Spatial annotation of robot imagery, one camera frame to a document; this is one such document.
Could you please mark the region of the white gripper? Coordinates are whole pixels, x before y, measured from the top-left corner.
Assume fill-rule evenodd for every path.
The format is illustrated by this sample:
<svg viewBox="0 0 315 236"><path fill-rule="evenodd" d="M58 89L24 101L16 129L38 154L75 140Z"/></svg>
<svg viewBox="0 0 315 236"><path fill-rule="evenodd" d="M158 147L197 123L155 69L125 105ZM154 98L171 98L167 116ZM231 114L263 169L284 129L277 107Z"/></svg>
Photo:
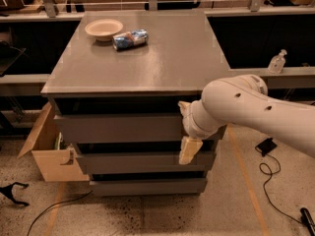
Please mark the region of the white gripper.
<svg viewBox="0 0 315 236"><path fill-rule="evenodd" d="M184 130L189 136L182 138L179 153L179 163L186 165L193 160L202 147L202 140L215 134L225 123L212 117L201 100L179 101L178 106L182 115Z"/></svg>

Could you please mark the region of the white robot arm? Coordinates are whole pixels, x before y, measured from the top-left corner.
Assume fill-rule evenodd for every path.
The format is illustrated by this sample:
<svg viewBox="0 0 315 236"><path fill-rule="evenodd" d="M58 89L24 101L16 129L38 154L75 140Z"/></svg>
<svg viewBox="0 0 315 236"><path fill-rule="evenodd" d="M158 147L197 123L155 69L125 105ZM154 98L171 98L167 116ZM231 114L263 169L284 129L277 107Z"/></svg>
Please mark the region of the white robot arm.
<svg viewBox="0 0 315 236"><path fill-rule="evenodd" d="M179 163L190 163L203 140L228 124L248 127L315 157L315 107L268 96L265 82L255 75L208 83L199 100L178 103L186 135Z"/></svg>

